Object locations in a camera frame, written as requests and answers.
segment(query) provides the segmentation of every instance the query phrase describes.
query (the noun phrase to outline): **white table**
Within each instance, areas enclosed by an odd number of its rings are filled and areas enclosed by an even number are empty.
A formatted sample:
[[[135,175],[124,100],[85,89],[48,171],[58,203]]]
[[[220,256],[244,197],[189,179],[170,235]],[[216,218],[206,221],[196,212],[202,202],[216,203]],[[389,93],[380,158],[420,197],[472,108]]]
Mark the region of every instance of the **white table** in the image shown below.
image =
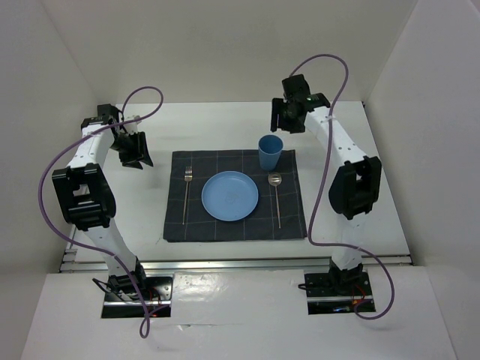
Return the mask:
[[[132,104],[126,115],[144,115],[155,104]],[[328,257],[332,250],[313,247],[306,239],[292,241],[235,241],[223,243],[168,243],[163,239],[172,152],[177,150],[256,149],[269,133],[270,103],[167,103],[139,127],[146,132],[154,167],[143,171],[121,166],[110,151],[103,168],[115,195],[115,217],[127,246],[142,261],[234,260]],[[340,102],[335,115],[349,135],[370,156],[378,155],[362,103]],[[308,131],[290,135],[276,133],[285,149],[297,151],[298,175],[307,224],[320,185],[326,152]],[[330,177],[325,190],[329,188]],[[318,242],[339,239],[337,215],[324,196],[313,229]],[[379,255],[410,254],[386,177],[382,174],[380,195],[365,226],[363,246]],[[91,244],[81,232],[75,239]],[[79,249],[77,262],[100,262],[100,255]]]
[[[454,360],[427,272],[393,266],[397,298],[382,319],[354,314],[308,316],[302,270],[175,274],[172,317],[101,319],[95,274],[50,274],[22,360],[84,359],[355,359]],[[369,268],[378,310],[389,284]],[[105,280],[106,274],[98,275]]]

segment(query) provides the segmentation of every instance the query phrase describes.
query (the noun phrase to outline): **black cloth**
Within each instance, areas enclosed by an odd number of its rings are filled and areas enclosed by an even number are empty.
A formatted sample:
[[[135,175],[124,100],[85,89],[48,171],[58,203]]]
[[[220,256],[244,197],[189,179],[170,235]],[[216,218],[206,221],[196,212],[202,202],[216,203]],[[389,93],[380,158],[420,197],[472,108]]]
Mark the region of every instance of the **black cloth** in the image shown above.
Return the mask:
[[[190,183],[185,225],[182,225],[187,166],[192,166],[193,180]],[[243,220],[215,220],[203,208],[203,186],[213,175],[223,171],[244,173],[258,187],[259,202]],[[173,152],[163,238],[168,242],[303,239],[307,236],[307,226],[295,150],[283,151],[274,171],[282,175],[282,183],[277,188],[281,229],[278,229],[275,189],[269,184],[269,172],[260,168],[258,150]]]

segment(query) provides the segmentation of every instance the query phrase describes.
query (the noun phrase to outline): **plate rim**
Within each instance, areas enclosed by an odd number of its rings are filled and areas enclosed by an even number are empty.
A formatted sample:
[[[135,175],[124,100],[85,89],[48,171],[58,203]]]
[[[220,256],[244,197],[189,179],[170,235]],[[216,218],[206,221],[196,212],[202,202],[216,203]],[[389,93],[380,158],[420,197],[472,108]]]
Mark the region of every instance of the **plate rim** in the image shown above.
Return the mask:
[[[241,177],[244,177],[246,179],[248,179],[256,188],[256,201],[255,201],[255,206],[252,208],[252,210],[246,214],[244,217],[240,217],[239,219],[235,219],[235,220],[226,220],[226,219],[220,219],[219,217],[216,217],[214,216],[208,209],[207,207],[205,206],[205,202],[203,200],[203,195],[205,193],[205,189],[207,187],[207,185],[209,184],[210,181],[213,181],[216,177],[220,176],[220,175],[226,175],[227,173],[233,173],[233,174],[236,174],[237,176],[240,174]],[[260,198],[260,195],[259,195],[259,190],[258,190],[258,186],[257,184],[255,183],[255,181],[250,177],[248,176],[247,174],[243,173],[243,172],[239,172],[239,171],[235,171],[235,170],[227,170],[227,171],[222,171],[222,172],[219,172],[215,175],[213,175],[211,178],[209,178],[207,180],[207,182],[205,183],[205,185],[203,185],[203,188],[202,188],[202,205],[203,205],[203,208],[205,209],[206,212],[208,212],[210,214],[210,216],[212,216],[214,219],[217,219],[219,221],[226,221],[226,222],[232,222],[232,221],[240,221],[242,219],[245,219],[248,215],[250,215],[254,210],[255,208],[257,207],[258,205],[258,201],[259,201],[259,198]]]

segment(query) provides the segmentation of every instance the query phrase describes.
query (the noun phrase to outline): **white panel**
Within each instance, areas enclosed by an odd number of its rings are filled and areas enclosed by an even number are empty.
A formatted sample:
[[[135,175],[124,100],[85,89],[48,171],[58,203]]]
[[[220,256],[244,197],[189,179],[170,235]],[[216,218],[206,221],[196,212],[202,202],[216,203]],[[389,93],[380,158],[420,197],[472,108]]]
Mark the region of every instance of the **white panel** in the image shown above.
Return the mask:
[[[127,107],[126,115],[143,115],[154,108],[154,104],[132,104]],[[119,155],[114,151],[109,152],[103,172],[115,195],[116,223],[125,243],[140,261],[271,259],[331,255],[330,247],[312,247],[307,239],[169,243],[163,238],[172,152],[256,149],[260,137],[269,132],[271,111],[271,103],[168,103],[139,126],[139,129],[146,133],[154,162],[153,168],[145,166],[143,171],[138,171],[122,167]],[[341,101],[335,115],[360,149],[370,156],[377,155],[360,102]],[[308,131],[293,135],[278,131],[276,134],[282,138],[285,149],[296,150],[298,179],[308,224],[320,186],[326,151]],[[326,189],[330,188],[334,175],[330,169]],[[334,242],[341,237],[338,215],[332,210],[325,194],[316,216],[313,238],[319,242]],[[81,233],[77,233],[76,240],[91,243]],[[367,217],[365,239],[361,245],[379,255],[410,253],[384,175],[380,183],[379,200]],[[76,256],[76,261],[79,262],[101,260],[98,253],[86,249],[79,249]]]
[[[0,357],[18,359],[45,274],[65,248],[41,219],[38,180],[95,102],[39,1],[1,2],[0,49]],[[45,200],[62,224],[51,181]]]
[[[480,313],[480,16],[421,0],[367,102],[409,246],[427,264],[459,359]]]
[[[416,0],[43,3],[95,94],[115,103],[146,83],[169,102],[269,101],[315,53],[343,56],[353,80],[343,99],[364,100]],[[331,98],[342,71],[326,59],[305,74]]]
[[[172,317],[101,319],[93,274],[51,274],[22,360],[56,359],[357,359],[453,360],[452,345],[426,271],[391,268],[397,301],[383,319],[308,316],[302,271],[178,274]],[[389,285],[370,270],[380,309]]]

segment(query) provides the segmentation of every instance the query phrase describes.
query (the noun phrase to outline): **place setting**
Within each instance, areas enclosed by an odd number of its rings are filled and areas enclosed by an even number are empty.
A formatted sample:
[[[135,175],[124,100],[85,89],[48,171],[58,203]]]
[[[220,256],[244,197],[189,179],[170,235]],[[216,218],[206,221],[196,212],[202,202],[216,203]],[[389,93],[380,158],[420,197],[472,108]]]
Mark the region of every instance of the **place setting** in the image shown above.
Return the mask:
[[[307,236],[296,151],[265,135],[258,149],[174,151],[168,242],[295,240]]]

